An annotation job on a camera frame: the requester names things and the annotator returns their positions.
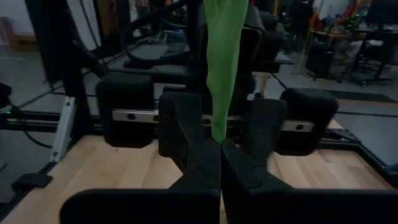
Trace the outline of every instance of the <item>gym floor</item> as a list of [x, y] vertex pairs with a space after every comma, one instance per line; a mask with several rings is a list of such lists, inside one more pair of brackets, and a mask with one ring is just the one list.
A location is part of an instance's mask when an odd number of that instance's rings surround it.
[[[154, 58], [164, 50], [163, 47], [143, 46], [137, 49], [136, 54], [144, 58]], [[121, 57], [109, 63], [108, 66], [120, 67], [124, 60], [125, 58]], [[379, 93], [398, 100], [397, 82], [386, 86], [367, 87], [349, 81], [337, 84], [319, 79], [314, 82], [301, 75], [292, 75], [292, 72], [297, 71], [298, 65], [299, 61], [295, 60], [294, 65], [282, 66], [277, 77], [288, 87]], [[159, 70], [163, 72], [170, 69], [181, 70], [181, 68], [159, 67]], [[341, 68], [332, 68], [332, 72], [339, 69]], [[398, 76], [394, 72], [388, 70], [386, 72], [392, 76]], [[86, 75], [87, 94], [95, 94], [95, 85], [98, 81], [99, 78], [92, 73]], [[57, 113], [62, 110], [64, 96], [51, 94], [48, 83], [45, 83], [39, 53], [15, 53], [8, 47], [0, 46], [0, 82], [13, 87], [12, 102], [23, 110]], [[156, 98], [161, 95], [163, 86], [163, 84], [155, 85]], [[54, 85], [54, 88], [56, 88], [56, 93], [63, 92], [61, 83]], [[278, 81], [270, 78], [264, 95], [266, 98], [279, 98], [283, 91], [284, 89]], [[91, 113], [98, 114], [96, 98], [89, 97], [89, 104]], [[398, 116], [398, 104], [344, 101], [340, 103], [339, 111]], [[378, 156], [385, 161], [392, 162], [393, 158], [398, 158], [398, 151], [395, 150], [398, 145], [398, 139], [395, 138], [398, 118], [337, 114], [335, 119], [342, 127], [357, 135], [368, 148], [390, 149], [379, 151]], [[32, 135], [46, 144], [52, 144], [54, 139], [54, 134], [49, 133], [32, 133]], [[13, 196], [10, 188], [12, 182], [22, 174], [40, 170], [47, 163], [50, 150], [30, 142], [20, 131], [0, 130], [0, 144], [0, 161], [7, 164], [7, 167], [0, 172], [0, 202], [6, 202]]]

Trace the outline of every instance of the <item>person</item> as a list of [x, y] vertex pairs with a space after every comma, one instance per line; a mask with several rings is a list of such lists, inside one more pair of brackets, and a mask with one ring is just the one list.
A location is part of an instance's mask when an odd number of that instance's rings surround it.
[[302, 2], [295, 7], [292, 14], [292, 28], [289, 34], [290, 47], [288, 48], [287, 54], [295, 54], [295, 51], [301, 54], [304, 39], [310, 28], [312, 16], [313, 10], [308, 0], [302, 0]]

